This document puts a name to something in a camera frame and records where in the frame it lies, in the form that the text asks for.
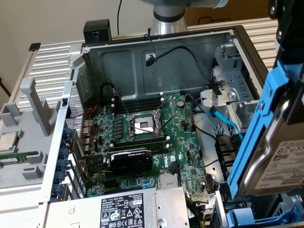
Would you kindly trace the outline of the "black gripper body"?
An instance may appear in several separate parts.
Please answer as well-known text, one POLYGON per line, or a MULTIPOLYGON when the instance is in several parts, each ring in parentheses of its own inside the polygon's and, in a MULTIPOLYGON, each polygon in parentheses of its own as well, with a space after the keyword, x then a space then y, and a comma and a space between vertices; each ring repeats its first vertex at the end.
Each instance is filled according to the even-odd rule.
POLYGON ((278 43, 304 42, 303 0, 270 0, 269 16, 278 21, 278 43))

